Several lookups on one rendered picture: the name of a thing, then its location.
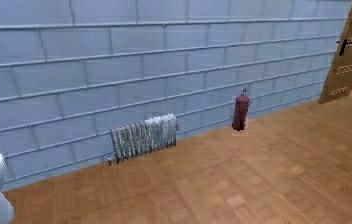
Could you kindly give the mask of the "white ribbed radiator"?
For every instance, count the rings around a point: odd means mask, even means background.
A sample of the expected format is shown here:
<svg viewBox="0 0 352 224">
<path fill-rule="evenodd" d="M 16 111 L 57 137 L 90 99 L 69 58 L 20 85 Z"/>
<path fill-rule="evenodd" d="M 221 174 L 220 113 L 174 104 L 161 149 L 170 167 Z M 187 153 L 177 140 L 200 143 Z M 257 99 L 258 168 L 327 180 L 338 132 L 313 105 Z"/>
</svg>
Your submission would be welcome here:
<svg viewBox="0 0 352 224">
<path fill-rule="evenodd" d="M 175 147 L 178 130 L 177 117 L 173 113 L 111 129 L 112 155 L 107 159 L 108 165 Z"/>
</svg>

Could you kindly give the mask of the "brown wooden room door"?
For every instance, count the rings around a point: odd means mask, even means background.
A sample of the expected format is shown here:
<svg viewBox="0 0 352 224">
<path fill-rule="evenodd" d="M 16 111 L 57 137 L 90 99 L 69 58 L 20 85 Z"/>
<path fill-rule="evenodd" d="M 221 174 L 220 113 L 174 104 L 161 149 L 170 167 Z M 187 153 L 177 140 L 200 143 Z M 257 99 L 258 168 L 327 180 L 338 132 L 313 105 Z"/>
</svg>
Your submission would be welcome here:
<svg viewBox="0 0 352 224">
<path fill-rule="evenodd" d="M 344 39 L 352 40 L 352 6 L 337 41 L 337 49 L 318 100 L 319 104 L 349 96 L 352 90 L 352 45 L 348 45 L 344 54 L 339 56 Z"/>
</svg>

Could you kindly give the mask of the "red fire extinguisher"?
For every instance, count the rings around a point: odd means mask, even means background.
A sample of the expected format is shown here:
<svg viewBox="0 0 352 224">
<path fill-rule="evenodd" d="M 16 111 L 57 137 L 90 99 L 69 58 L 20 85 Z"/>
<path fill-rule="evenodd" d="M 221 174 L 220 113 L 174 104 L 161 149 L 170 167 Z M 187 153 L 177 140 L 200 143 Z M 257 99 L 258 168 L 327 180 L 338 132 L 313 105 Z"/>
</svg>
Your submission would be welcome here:
<svg viewBox="0 0 352 224">
<path fill-rule="evenodd" d="M 246 126 L 251 99 L 248 96 L 248 89 L 244 88 L 240 95 L 235 99 L 235 108 L 232 121 L 232 128 L 236 131 L 242 131 Z"/>
</svg>

